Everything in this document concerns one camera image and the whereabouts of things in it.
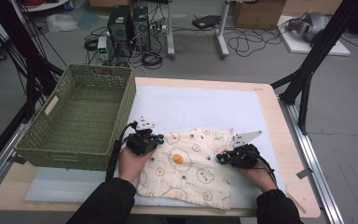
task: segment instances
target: cloth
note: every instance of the cloth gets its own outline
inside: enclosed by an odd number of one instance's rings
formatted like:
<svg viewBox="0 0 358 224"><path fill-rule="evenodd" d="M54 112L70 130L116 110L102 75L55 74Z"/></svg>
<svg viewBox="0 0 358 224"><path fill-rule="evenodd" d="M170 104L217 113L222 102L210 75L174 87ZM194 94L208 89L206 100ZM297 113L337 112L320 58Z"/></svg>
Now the cloth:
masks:
<svg viewBox="0 0 358 224"><path fill-rule="evenodd" d="M195 129L165 134L164 141L142 171L137 192L229 209L231 169L215 159L229 150L229 132Z"/></svg>

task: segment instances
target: desk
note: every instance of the desk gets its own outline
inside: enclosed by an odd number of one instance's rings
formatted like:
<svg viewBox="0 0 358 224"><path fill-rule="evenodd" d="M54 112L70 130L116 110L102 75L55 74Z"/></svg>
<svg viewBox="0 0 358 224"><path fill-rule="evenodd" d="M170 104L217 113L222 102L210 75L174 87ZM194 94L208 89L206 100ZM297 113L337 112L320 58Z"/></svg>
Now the desk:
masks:
<svg viewBox="0 0 358 224"><path fill-rule="evenodd" d="M229 9L230 2L253 2L254 0L225 0L225 4L223 6L222 11L222 19L220 22L220 29L216 30L217 40L222 51L222 59L229 55L227 44L225 38L223 37L223 32L225 31L226 19ZM168 33L167 33L167 49L168 49L168 56L170 59L174 58L175 55L175 48L173 45L173 33L172 33L172 0L168 0Z"/></svg>
<svg viewBox="0 0 358 224"><path fill-rule="evenodd" d="M307 177L299 179L296 174L304 169L292 135L287 127L273 89L268 84L234 83L218 81L181 80L137 77L137 85L206 88L218 90L254 91L261 105L271 144L286 187L286 194L296 204L301 217L318 217L321 212ZM0 185L0 210L17 211L75 211L79 203L33 203L24 201L34 178L36 167L29 163L13 164ZM254 210L214 208L178 208L135 205L133 214L186 215L186 216L234 216L253 217Z"/></svg>

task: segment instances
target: orange circle print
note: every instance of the orange circle print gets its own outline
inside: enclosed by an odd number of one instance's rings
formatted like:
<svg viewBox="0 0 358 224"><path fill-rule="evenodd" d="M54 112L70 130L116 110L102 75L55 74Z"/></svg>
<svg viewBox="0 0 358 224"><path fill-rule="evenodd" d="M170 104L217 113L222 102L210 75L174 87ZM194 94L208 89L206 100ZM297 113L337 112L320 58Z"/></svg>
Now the orange circle print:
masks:
<svg viewBox="0 0 358 224"><path fill-rule="evenodd" d="M179 155L179 154L175 154L173 155L172 160L176 163L176 164L182 164L184 162L183 156Z"/></svg>

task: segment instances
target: cartoon bear print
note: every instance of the cartoon bear print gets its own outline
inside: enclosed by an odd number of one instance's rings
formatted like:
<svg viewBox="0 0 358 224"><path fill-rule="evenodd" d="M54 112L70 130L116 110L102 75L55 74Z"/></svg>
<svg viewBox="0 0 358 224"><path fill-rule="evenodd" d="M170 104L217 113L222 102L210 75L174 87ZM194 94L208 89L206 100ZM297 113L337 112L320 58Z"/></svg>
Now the cartoon bear print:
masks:
<svg viewBox="0 0 358 224"><path fill-rule="evenodd" d="M169 145L175 144L179 142L180 140L180 134L179 133L168 133L164 134L165 142Z"/></svg>
<svg viewBox="0 0 358 224"><path fill-rule="evenodd" d="M199 179L199 181L201 183L204 183L204 184L209 184L209 183L211 183L211 181L214 180L214 176L211 174L208 167L199 169L197 171L197 178Z"/></svg>

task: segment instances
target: basket handle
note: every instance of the basket handle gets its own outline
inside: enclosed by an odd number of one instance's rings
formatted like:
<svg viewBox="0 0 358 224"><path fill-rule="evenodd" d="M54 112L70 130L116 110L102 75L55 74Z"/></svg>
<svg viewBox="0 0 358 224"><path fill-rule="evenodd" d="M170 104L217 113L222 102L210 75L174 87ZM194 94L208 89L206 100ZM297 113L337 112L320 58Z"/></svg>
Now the basket handle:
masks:
<svg viewBox="0 0 358 224"><path fill-rule="evenodd" d="M58 96L54 96L51 101L48 103L48 106L46 106L45 113L46 115L49 115L51 111L54 109L55 105L58 103L59 99Z"/></svg>
<svg viewBox="0 0 358 224"><path fill-rule="evenodd" d="M51 155L54 161L80 162L77 155Z"/></svg>
<svg viewBox="0 0 358 224"><path fill-rule="evenodd" d="M92 74L94 76L112 76L113 75L113 71L111 68L93 68L92 70Z"/></svg>

